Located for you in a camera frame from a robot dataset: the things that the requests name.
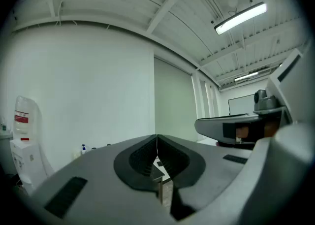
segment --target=small bottle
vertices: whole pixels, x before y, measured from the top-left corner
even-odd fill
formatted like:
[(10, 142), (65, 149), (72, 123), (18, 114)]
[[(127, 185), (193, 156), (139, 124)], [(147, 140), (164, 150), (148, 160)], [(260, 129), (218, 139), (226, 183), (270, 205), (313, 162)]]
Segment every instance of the small bottle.
[(87, 149), (85, 148), (85, 144), (83, 144), (81, 154), (85, 154), (86, 152), (87, 152)]
[(6, 131), (6, 125), (5, 125), (4, 117), (1, 117), (1, 129), (2, 129), (3, 131)]

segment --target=ceiling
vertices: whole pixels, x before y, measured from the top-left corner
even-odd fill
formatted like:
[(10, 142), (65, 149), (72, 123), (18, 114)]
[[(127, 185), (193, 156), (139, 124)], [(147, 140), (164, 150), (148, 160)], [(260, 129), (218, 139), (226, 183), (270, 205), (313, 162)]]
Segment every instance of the ceiling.
[[(273, 70), (311, 42), (295, 0), (237, 1), (231, 7), (229, 0), (18, 0), (12, 12), (15, 30), (74, 20), (133, 31), (179, 54), (222, 89), (245, 73)], [(217, 35), (215, 25), (262, 1), (266, 13)]]

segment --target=whiteboard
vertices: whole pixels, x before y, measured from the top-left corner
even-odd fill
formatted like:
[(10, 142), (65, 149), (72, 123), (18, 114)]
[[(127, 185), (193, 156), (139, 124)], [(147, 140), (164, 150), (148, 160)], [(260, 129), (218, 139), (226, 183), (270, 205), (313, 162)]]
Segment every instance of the whiteboard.
[(228, 100), (230, 115), (252, 113), (254, 111), (254, 95)]

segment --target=black slot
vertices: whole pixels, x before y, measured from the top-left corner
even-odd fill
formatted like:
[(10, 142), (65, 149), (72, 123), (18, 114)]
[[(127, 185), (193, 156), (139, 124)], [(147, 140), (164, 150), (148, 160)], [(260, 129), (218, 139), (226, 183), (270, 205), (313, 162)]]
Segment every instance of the black slot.
[(63, 218), (86, 183), (86, 179), (79, 177), (71, 178), (50, 200), (45, 209), (53, 215)]
[(233, 162), (240, 163), (240, 164), (245, 164), (247, 162), (247, 159), (245, 159), (245, 158), (237, 157), (237, 156), (230, 155), (230, 154), (225, 155), (223, 158), (225, 160), (233, 161)]
[(232, 123), (232, 124), (223, 123), (222, 128), (223, 128), (223, 137), (226, 137), (226, 138), (236, 137), (235, 123)]

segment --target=fluorescent light fixture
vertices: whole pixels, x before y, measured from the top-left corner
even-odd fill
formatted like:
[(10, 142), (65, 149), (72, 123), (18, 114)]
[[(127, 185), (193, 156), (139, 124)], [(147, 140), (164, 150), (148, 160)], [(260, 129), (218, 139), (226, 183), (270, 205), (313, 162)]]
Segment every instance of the fluorescent light fixture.
[(238, 77), (238, 78), (235, 79), (235, 81), (240, 81), (240, 80), (243, 80), (243, 79), (246, 79), (246, 78), (255, 76), (255, 75), (258, 75), (258, 72), (251, 73), (251, 74), (248, 74), (248, 75), (244, 75), (244, 76), (242, 76), (242, 77)]
[(215, 30), (218, 35), (221, 35), (227, 30), (230, 30), (231, 28), (247, 21), (248, 19), (258, 16), (266, 11), (267, 5), (264, 2), (260, 2), (224, 20), (223, 22), (215, 26)]

